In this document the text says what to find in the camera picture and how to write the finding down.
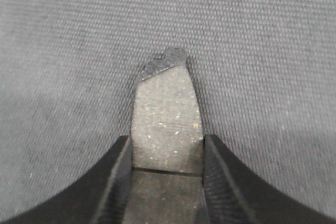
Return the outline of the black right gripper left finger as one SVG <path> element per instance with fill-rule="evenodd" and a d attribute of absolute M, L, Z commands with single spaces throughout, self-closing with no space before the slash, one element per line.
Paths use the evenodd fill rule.
<path fill-rule="evenodd" d="M 120 136 L 72 185 L 6 223 L 122 223 L 132 184 L 133 144 Z"/>

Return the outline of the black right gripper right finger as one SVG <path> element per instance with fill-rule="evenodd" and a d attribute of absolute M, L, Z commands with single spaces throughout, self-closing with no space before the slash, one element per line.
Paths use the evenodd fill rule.
<path fill-rule="evenodd" d="M 335 223 L 263 180 L 214 134 L 204 137 L 203 188 L 210 223 Z"/>

